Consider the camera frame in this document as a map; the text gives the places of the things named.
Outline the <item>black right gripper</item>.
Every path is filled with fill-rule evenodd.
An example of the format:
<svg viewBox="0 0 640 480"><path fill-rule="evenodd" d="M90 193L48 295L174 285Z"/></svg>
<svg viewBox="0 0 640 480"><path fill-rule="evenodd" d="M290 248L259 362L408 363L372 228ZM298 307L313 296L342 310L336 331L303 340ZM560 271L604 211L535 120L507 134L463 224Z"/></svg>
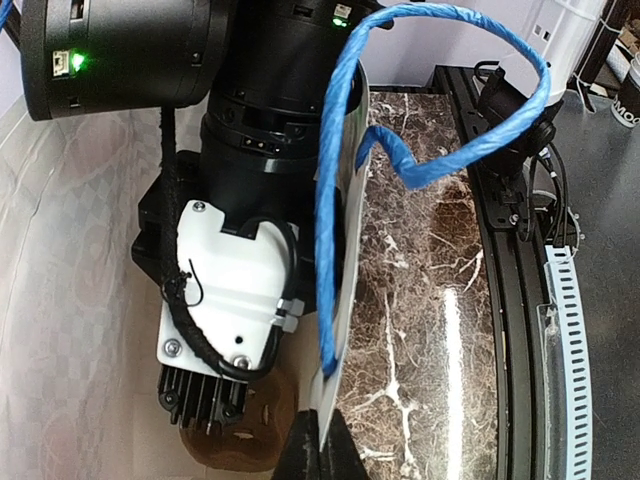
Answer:
<svg viewBox="0 0 640 480"><path fill-rule="evenodd" d="M230 162L202 161L200 154L177 153L179 207L200 200L225 213L223 231L236 233L256 216L284 220L298 228L299 280L296 295L307 310L316 308L314 254L315 186L313 175L267 173ZM131 247L135 264L156 284L161 283L161 227L164 220L161 180L156 179L138 203L140 232Z"/></svg>

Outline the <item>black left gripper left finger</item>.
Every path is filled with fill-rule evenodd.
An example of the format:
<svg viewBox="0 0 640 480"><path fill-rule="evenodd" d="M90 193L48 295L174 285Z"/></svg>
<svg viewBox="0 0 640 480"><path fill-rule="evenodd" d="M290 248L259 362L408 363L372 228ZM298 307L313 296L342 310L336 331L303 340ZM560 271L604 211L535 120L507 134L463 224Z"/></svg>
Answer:
<svg viewBox="0 0 640 480"><path fill-rule="evenodd" d="M273 480L320 478L319 425L316 410L299 411L273 471Z"/></svg>

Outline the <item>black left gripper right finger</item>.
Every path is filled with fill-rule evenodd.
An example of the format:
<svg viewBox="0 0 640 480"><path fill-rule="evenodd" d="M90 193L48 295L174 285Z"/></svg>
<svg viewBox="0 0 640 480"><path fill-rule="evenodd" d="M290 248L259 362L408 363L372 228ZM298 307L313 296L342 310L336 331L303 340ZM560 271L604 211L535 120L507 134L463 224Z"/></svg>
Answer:
<svg viewBox="0 0 640 480"><path fill-rule="evenodd" d="M322 480L369 480L342 413L335 409L320 453Z"/></svg>

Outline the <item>brown cardboard cup carrier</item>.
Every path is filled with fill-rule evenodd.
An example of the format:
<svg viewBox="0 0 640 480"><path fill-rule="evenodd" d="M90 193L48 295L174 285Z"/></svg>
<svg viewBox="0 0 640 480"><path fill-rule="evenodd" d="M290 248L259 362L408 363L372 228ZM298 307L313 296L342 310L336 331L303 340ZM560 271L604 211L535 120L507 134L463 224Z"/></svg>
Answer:
<svg viewBox="0 0 640 480"><path fill-rule="evenodd" d="M277 367L265 378L238 388L191 382L193 407L171 420L197 462L214 470L262 473L284 450L298 407L297 384Z"/></svg>

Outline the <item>blue checkered paper bag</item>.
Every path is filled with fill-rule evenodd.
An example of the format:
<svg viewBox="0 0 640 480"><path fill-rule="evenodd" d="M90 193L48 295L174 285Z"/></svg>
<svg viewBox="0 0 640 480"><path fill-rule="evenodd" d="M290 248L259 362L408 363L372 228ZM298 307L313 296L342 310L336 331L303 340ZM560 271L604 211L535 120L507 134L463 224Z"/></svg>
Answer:
<svg viewBox="0 0 640 480"><path fill-rule="evenodd" d="M371 127L410 188L422 188L526 132L549 99L544 58L499 22L442 3L376 1L5 1L35 121L157 107L161 174L135 261L158 284L176 356L160 400L173 422L243 417L247 389L271 372L307 297L318 314L323 379L337 373L337 223L344 120L359 105L369 33L398 17L461 21L527 59L538 85L459 151L419 164Z"/></svg>

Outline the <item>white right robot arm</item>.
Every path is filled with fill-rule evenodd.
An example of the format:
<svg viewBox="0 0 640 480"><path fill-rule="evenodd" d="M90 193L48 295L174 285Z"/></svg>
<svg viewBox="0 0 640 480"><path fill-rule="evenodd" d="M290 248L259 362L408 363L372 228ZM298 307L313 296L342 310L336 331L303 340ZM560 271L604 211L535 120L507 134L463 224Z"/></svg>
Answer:
<svg viewBox="0 0 640 480"><path fill-rule="evenodd" d="M315 308L313 212L329 79L376 1L26 1L20 53L36 121L204 104L178 192L237 233L251 217L299 229L296 295Z"/></svg>

